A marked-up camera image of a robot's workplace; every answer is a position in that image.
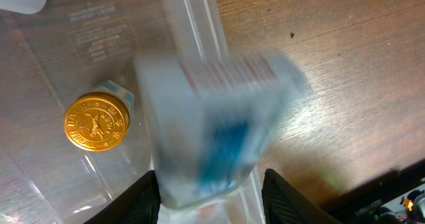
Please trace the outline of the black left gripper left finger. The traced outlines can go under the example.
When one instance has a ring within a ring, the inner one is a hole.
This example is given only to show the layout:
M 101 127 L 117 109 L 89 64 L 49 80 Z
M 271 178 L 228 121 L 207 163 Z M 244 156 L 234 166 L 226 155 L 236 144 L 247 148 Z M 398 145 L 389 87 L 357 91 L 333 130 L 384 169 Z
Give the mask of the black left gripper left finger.
M 160 205 L 157 178 L 149 170 L 84 224 L 157 224 Z

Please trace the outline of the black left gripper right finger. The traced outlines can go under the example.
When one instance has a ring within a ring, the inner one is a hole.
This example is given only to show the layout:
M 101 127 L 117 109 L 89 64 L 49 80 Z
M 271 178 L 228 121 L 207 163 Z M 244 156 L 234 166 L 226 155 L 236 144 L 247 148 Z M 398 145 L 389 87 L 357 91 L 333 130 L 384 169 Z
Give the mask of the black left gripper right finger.
M 296 188 L 278 172 L 264 173 L 262 201 L 266 224 L 340 224 Z

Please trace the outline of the gold lid small jar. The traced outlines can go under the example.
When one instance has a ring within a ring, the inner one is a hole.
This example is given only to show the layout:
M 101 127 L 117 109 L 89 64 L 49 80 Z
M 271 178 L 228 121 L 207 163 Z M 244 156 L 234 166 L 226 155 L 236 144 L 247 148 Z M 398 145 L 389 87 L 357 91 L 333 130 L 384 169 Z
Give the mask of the gold lid small jar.
M 126 136 L 133 116 L 134 95 L 107 80 L 79 96 L 64 113 L 64 133 L 77 147 L 103 152 Z

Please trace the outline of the white Panadol box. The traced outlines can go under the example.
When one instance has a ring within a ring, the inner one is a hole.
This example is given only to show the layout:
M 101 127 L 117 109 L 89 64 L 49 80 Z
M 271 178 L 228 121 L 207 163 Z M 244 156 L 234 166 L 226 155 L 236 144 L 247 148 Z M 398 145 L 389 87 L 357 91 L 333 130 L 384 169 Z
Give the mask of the white Panadol box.
M 162 202 L 174 209 L 239 186 L 301 96 L 305 77 L 282 53 L 183 60 L 137 55 Z

